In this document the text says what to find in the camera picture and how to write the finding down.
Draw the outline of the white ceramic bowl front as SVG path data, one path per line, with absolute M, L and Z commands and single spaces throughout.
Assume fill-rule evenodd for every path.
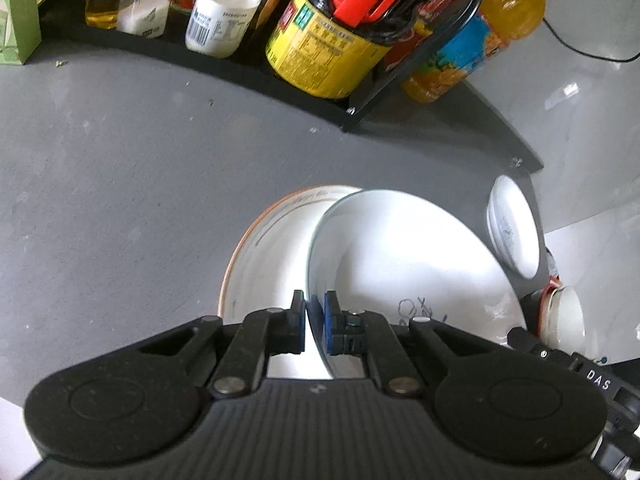
M 573 287 L 555 287 L 548 293 L 540 310 L 539 335 L 541 341 L 553 349 L 585 352 L 584 311 Z

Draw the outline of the red and black bowl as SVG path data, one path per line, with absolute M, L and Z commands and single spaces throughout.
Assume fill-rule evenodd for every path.
M 549 296 L 557 289 L 555 283 L 550 282 L 546 287 L 535 290 L 525 295 L 520 300 L 521 309 L 525 318 L 526 328 L 534 336 L 540 334 L 540 319 L 544 306 L 548 304 Z

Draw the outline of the white plate blue script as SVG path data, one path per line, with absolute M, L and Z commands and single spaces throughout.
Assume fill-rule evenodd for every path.
M 356 378 L 354 356 L 326 351 L 323 297 L 381 313 L 393 325 L 429 316 L 506 344 L 525 318 L 500 263 L 465 224 L 414 195 L 367 190 L 338 200 L 314 229 L 307 260 L 312 332 L 333 378 Z

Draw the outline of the small white bakery plate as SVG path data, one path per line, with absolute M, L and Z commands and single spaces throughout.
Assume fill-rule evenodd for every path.
M 534 278 L 540 259 L 535 218 L 521 188 L 505 174 L 496 177 L 490 190 L 486 222 L 501 261 L 521 278 Z

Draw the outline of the large flower pattern plate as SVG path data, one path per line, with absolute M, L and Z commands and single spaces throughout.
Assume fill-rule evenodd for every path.
M 307 260 L 316 226 L 338 200 L 360 192 L 350 185 L 319 185 L 284 196 L 267 208 L 246 230 L 229 260 L 218 299 L 218 316 L 239 323 L 255 310 L 288 309 L 293 292 L 307 292 Z M 333 375 L 318 350 L 306 318 L 305 350 L 270 358 L 270 378 L 363 378 L 361 364 L 335 358 Z

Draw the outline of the green tissue box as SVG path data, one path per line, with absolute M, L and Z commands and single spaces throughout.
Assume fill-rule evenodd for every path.
M 37 0 L 1 0 L 1 64 L 24 65 L 40 42 Z

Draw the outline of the black metal spice rack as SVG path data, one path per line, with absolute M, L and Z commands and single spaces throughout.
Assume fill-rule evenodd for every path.
M 39 19 L 44 38 L 68 39 L 156 58 L 198 73 L 237 84 L 352 131 L 403 82 L 420 63 L 435 54 L 471 21 L 482 0 L 459 0 L 444 13 L 444 21 L 423 44 L 389 72 L 376 68 L 347 98 L 324 100 L 296 89 L 277 77 L 266 61 L 248 64 L 216 60 L 188 50 L 175 32 L 158 39 L 90 27 L 84 18 L 85 0 L 44 0 Z

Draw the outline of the orange juice bottle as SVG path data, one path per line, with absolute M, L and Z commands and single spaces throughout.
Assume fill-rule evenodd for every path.
M 544 20 L 547 0 L 482 0 L 456 36 L 423 62 L 401 88 L 419 103 L 433 103 L 484 62 L 529 36 Z

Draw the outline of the small white pill bottle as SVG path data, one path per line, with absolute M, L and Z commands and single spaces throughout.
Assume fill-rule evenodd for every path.
M 260 0 L 195 0 L 186 26 L 186 47 L 228 58 L 240 46 Z

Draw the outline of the large soy sauce bottle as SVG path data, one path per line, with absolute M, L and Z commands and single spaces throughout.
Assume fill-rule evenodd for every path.
M 291 0 L 267 42 L 267 62 L 311 96 L 346 98 L 432 1 Z

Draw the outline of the red cola can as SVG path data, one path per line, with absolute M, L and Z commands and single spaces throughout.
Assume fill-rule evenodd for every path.
M 405 58 L 420 47 L 445 21 L 445 16 L 459 0 L 427 0 L 416 8 L 416 22 L 413 28 L 402 36 L 383 58 L 383 70 L 390 72 Z

